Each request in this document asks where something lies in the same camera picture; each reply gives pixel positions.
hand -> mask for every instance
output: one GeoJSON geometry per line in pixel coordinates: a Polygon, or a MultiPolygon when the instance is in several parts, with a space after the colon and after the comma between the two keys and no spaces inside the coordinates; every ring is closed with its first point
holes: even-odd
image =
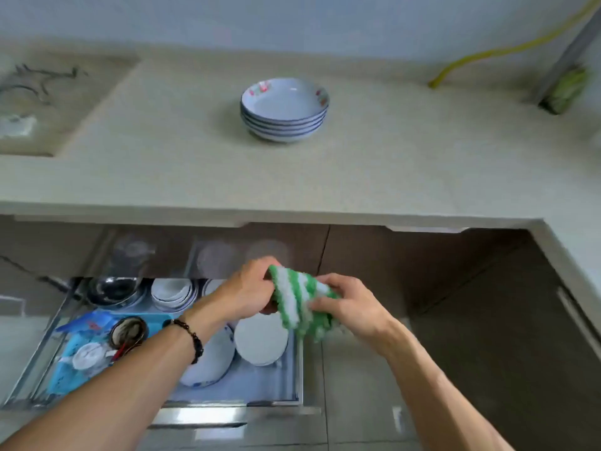
{"type": "Polygon", "coordinates": [[[202,302],[214,303],[214,310],[225,322],[249,318],[265,310],[274,293],[274,283],[264,280],[271,265],[280,263],[272,256],[249,261],[202,302]]]}
{"type": "Polygon", "coordinates": [[[392,325],[397,325],[397,320],[358,278],[329,273],[317,280],[337,290],[342,298],[317,298],[309,304],[309,308],[331,313],[353,334],[380,352],[381,336],[392,325]]]}

green sponge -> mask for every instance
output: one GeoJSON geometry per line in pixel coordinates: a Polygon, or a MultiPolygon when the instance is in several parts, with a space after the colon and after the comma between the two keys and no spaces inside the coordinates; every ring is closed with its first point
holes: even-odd
{"type": "Polygon", "coordinates": [[[278,303],[282,325],[286,329],[294,329],[301,338],[308,334],[315,341],[321,340],[333,326],[332,315],[312,311],[307,303],[321,296],[334,299],[340,296],[308,273],[272,265],[269,266],[269,274],[275,287],[272,299],[278,303]]]}

black bracelet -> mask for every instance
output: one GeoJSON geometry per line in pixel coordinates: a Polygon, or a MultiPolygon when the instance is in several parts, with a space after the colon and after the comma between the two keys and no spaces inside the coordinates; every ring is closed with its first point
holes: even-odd
{"type": "Polygon", "coordinates": [[[203,355],[203,352],[204,352],[203,343],[200,341],[200,339],[198,338],[196,333],[193,333],[190,330],[190,326],[188,326],[183,321],[178,320],[178,319],[167,320],[163,323],[163,327],[166,328],[170,324],[178,325],[179,327],[184,328],[187,331],[187,333],[190,334],[190,337],[192,338],[192,343],[194,344],[194,351],[195,351],[194,360],[192,361],[192,364],[196,364],[198,362],[198,358],[203,355]]]}

cloth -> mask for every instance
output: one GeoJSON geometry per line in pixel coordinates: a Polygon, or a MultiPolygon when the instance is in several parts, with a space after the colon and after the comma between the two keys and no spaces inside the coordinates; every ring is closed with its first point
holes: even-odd
{"type": "Polygon", "coordinates": [[[340,296],[308,273],[269,266],[269,274],[275,287],[272,300],[278,304],[282,325],[295,330],[300,338],[311,335],[315,341],[321,340],[335,326],[334,319],[329,313],[310,310],[308,302],[321,296],[334,299],[340,296]]]}

cabinet handle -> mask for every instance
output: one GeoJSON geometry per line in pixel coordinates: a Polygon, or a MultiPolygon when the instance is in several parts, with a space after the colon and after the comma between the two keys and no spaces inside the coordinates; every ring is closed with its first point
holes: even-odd
{"type": "Polygon", "coordinates": [[[575,322],[578,330],[580,330],[584,340],[587,341],[594,353],[597,355],[597,358],[601,361],[601,343],[599,343],[597,332],[591,329],[591,325],[588,323],[588,320],[583,316],[582,311],[575,304],[575,300],[565,288],[562,288],[561,286],[557,288],[557,296],[560,298],[560,301],[564,305],[568,315],[570,315],[572,320],[575,322]]]}

